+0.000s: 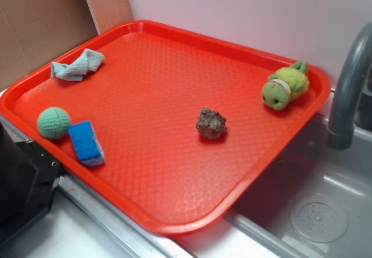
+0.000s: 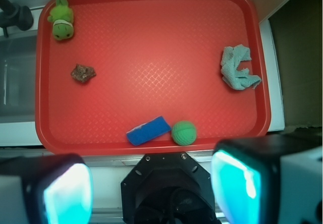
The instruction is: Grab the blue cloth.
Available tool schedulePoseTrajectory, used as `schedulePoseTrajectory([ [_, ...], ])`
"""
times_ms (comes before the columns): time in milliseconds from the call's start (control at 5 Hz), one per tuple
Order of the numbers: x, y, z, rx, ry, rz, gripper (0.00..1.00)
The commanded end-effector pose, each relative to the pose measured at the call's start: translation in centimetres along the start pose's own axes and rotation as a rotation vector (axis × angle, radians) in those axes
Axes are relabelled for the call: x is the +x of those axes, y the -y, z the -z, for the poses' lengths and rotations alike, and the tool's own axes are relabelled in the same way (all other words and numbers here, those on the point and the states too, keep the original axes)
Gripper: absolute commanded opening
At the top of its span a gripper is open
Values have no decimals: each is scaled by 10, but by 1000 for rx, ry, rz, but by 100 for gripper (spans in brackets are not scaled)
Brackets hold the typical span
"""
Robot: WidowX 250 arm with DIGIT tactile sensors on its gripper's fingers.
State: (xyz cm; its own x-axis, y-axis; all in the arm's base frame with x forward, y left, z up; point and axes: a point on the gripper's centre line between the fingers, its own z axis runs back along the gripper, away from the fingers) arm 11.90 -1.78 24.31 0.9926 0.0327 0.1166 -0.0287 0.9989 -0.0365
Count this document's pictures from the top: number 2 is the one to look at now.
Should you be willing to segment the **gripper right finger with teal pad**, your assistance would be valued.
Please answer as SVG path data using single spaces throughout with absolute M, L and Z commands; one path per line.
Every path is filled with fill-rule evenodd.
M 229 223 L 322 223 L 321 136 L 222 140 L 210 174 Z

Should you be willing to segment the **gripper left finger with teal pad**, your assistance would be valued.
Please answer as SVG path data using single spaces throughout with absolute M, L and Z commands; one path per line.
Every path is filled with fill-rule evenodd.
M 77 154 L 1 157 L 1 223 L 89 223 L 90 168 Z

